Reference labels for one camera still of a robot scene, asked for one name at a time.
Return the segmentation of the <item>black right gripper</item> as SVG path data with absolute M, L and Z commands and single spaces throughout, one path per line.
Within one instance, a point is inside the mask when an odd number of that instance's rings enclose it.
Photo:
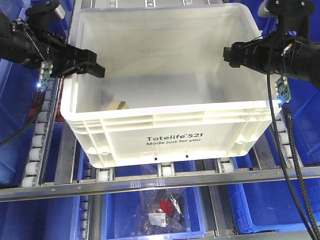
M 223 60 L 232 68 L 244 64 L 266 74 L 315 75 L 316 44 L 309 40 L 310 16 L 315 10 L 310 0 L 265 0 L 258 14 L 276 18 L 276 30 L 255 40 L 245 51 L 245 61 L 244 42 L 224 47 Z

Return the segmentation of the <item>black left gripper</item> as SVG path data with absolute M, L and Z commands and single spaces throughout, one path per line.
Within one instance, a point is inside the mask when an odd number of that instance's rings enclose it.
M 41 0 L 29 7 L 26 23 L 43 61 L 51 61 L 51 75 L 61 78 L 72 74 L 89 74 L 104 78 L 106 69 L 97 63 L 97 54 L 69 45 L 66 38 L 51 31 L 53 22 L 64 22 L 66 11 L 59 0 Z

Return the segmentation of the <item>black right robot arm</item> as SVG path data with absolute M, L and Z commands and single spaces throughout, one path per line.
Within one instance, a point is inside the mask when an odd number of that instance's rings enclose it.
M 234 42 L 223 49 L 232 68 L 244 66 L 262 74 L 285 75 L 320 87 L 320 44 L 309 40 L 310 16 L 316 5 L 310 0 L 265 0 L 261 17 L 274 17 L 276 30 L 266 37 Z

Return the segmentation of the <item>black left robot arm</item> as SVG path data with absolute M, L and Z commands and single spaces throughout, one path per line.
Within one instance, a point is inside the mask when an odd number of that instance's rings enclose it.
M 97 63 L 97 54 L 67 43 L 61 35 L 49 30 L 50 23 L 64 17 L 58 0 L 37 3 L 25 12 L 27 20 L 10 20 L 0 14 L 1 59 L 39 70 L 42 62 L 51 62 L 51 77 L 90 74 L 104 78 L 105 68 Z

